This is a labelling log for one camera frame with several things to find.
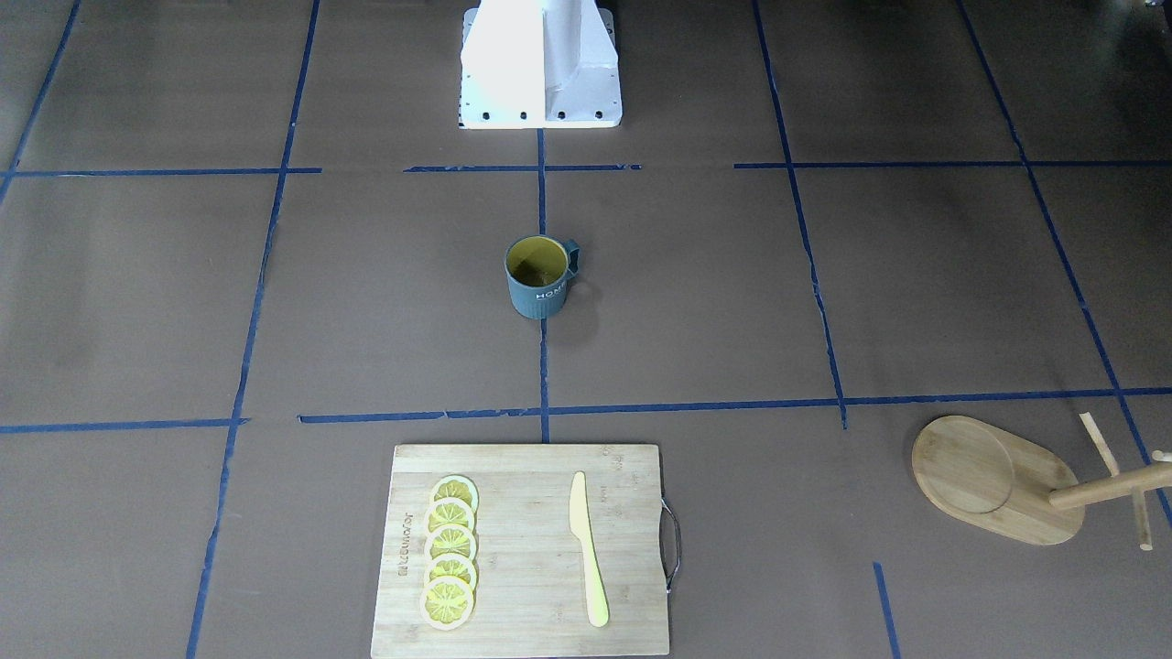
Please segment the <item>dark green mug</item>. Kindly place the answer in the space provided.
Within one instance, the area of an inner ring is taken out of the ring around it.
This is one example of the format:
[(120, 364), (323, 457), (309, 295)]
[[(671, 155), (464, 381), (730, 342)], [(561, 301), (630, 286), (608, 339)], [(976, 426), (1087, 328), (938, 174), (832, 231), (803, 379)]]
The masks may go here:
[(504, 254), (504, 271), (515, 312), (541, 320), (560, 312), (570, 281), (579, 272), (581, 247), (548, 236), (527, 236), (512, 243)]

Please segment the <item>wooden cup storage rack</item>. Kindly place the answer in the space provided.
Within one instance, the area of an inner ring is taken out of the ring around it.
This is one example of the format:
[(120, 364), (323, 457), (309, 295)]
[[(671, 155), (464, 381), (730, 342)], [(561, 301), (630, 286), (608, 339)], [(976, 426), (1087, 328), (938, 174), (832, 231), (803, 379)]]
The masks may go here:
[(942, 512), (989, 534), (1033, 546), (1062, 544), (1084, 525), (1089, 505), (1127, 498), (1143, 551), (1154, 550), (1146, 495), (1171, 483), (1168, 453), (1122, 471), (1092, 413), (1081, 424), (1109, 475), (1081, 482), (1058, 454), (979, 417), (942, 416), (925, 424), (911, 448), (917, 487)]

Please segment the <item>lemon slice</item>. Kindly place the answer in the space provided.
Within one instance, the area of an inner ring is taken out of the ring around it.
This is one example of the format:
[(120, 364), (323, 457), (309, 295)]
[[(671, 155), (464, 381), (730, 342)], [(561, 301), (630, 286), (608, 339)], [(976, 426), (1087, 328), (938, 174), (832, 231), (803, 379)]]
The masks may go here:
[(425, 570), (425, 580), (440, 578), (457, 578), (464, 580), (472, 591), (481, 580), (481, 572), (472, 558), (459, 552), (444, 552), (432, 557)]
[(424, 584), (420, 598), (421, 617), (432, 629), (451, 631), (472, 616), (473, 603), (473, 587), (468, 580), (440, 576)]
[(476, 510), (466, 501), (458, 497), (435, 500), (427, 509), (427, 528), (429, 534), (447, 525), (458, 525), (469, 531), (476, 528)]
[(424, 551), (428, 558), (447, 553), (458, 555), (473, 561), (478, 552), (478, 539), (473, 529), (461, 523), (444, 523), (427, 535)]
[(464, 502), (473, 512), (481, 509), (481, 491), (472, 480), (459, 474), (449, 474), (434, 484), (430, 498), (440, 501), (443, 498), (457, 498)]

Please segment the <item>bamboo cutting board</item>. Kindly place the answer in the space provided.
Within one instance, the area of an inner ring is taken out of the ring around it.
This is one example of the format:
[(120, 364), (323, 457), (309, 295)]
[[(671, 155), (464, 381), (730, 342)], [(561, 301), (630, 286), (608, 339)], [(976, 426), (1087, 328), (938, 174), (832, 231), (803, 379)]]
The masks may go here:
[[(609, 603), (593, 627), (581, 546), (568, 525), (575, 471), (586, 474), (591, 534)], [(431, 558), (427, 509), (449, 474), (481, 491), (472, 616), (451, 631), (423, 621)], [(662, 478), (653, 444), (402, 444), (386, 504), (373, 658), (665, 655), (668, 575), (661, 549)]]

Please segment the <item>yellow plastic knife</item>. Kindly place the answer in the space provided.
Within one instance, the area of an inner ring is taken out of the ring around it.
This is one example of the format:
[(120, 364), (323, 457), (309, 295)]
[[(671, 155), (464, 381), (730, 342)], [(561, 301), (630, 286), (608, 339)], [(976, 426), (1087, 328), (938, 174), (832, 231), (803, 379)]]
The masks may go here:
[(609, 621), (609, 603), (604, 592), (602, 571), (597, 559), (597, 549), (591, 534), (590, 494), (586, 474), (575, 471), (570, 481), (568, 525), (581, 546), (582, 597), (590, 625), (604, 627)]

